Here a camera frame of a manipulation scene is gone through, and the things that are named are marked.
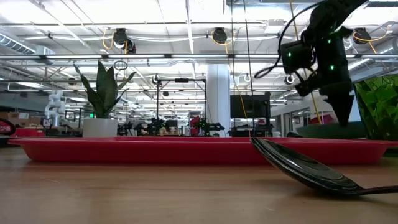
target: yellow cable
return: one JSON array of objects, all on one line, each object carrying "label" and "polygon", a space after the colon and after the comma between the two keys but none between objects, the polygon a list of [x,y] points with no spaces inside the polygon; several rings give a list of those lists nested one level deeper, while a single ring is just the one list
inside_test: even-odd
[{"label": "yellow cable", "polygon": [[237,89],[237,91],[238,91],[238,93],[239,93],[239,96],[241,97],[241,103],[242,103],[243,114],[244,114],[244,118],[246,119],[246,122],[248,123],[249,137],[251,137],[251,134],[250,134],[250,125],[249,125],[248,116],[247,116],[247,114],[246,114],[246,109],[244,108],[243,97],[242,97],[241,92],[239,91],[239,88],[238,88],[238,86],[237,86],[235,80],[234,80],[234,84],[235,84],[235,87],[236,87],[236,89]]},{"label": "yellow cable", "polygon": [[366,40],[366,39],[361,39],[361,38],[359,38],[359,37],[356,37],[356,36],[355,36],[356,33],[357,33],[357,32],[354,32],[354,34],[353,34],[353,37],[354,37],[355,39],[361,40],[361,41],[366,41],[366,42],[373,42],[373,41],[381,40],[381,39],[385,38],[386,35],[388,34],[388,32],[386,32],[386,34],[384,34],[384,36],[382,36],[382,37],[379,37],[379,38],[377,38],[377,39]]},{"label": "yellow cable", "polygon": [[106,49],[111,49],[112,47],[113,47],[113,37],[114,37],[114,32],[113,32],[113,34],[112,34],[112,39],[111,39],[111,46],[110,47],[108,47],[106,44],[105,44],[105,39],[102,39],[102,44],[104,45],[104,47],[106,48]]},{"label": "yellow cable", "polygon": [[375,54],[377,54],[376,50],[375,50],[375,49],[374,49],[374,47],[373,47],[373,44],[372,44],[372,42],[369,42],[369,45],[371,46],[371,48],[372,48],[373,52],[374,52]]},{"label": "yellow cable", "polygon": [[[293,0],[290,0],[289,3],[290,3],[290,11],[292,13],[292,17],[294,17]],[[299,33],[297,32],[297,25],[296,25],[296,21],[295,20],[293,20],[293,24],[294,24],[294,30],[295,30],[295,33],[296,33],[296,38],[298,40],[299,39]],[[307,72],[305,71],[305,69],[304,69],[304,75],[305,75],[305,78],[308,78],[307,77]],[[315,97],[313,97],[313,93],[312,92],[311,92],[311,97],[312,97],[313,106],[315,108],[315,112],[317,114],[318,122],[319,122],[319,124],[322,124],[321,117],[319,117],[319,113],[318,113],[317,103],[315,102]]]}]

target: cardboard box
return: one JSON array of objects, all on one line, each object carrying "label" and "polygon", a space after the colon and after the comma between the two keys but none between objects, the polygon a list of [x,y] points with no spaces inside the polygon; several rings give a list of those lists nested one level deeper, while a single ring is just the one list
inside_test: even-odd
[{"label": "cardboard box", "polygon": [[8,113],[8,121],[14,125],[19,124],[19,113],[18,112]]},{"label": "cardboard box", "polygon": [[8,120],[8,112],[0,112],[0,118]]},{"label": "cardboard box", "polygon": [[42,117],[40,116],[30,116],[30,124],[40,125]]},{"label": "cardboard box", "polygon": [[8,113],[8,120],[14,125],[18,124],[20,127],[29,126],[29,114],[26,113],[10,112]]}]

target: black spoon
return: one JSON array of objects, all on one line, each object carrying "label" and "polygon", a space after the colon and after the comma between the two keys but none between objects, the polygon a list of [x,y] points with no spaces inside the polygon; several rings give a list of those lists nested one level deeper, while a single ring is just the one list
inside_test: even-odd
[{"label": "black spoon", "polygon": [[365,189],[332,168],[272,141],[251,138],[251,143],[273,166],[326,194],[357,196],[398,193],[398,186]]}]

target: white robot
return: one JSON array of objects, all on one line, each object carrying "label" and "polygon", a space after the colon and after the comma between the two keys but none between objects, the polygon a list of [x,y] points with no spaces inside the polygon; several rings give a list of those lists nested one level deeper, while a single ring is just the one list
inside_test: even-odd
[{"label": "white robot", "polygon": [[65,113],[65,102],[61,101],[63,92],[53,91],[49,95],[49,103],[44,109],[45,120],[43,126],[57,127],[59,125],[59,115]]}]

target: desk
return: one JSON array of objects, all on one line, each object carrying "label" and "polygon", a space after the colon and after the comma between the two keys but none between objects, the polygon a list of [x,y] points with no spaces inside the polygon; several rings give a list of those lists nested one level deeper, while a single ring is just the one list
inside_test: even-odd
[{"label": "desk", "polygon": [[[364,187],[398,184],[397,159],[337,167]],[[397,223],[398,194],[334,199],[271,166],[31,162],[0,149],[0,222]]]}]

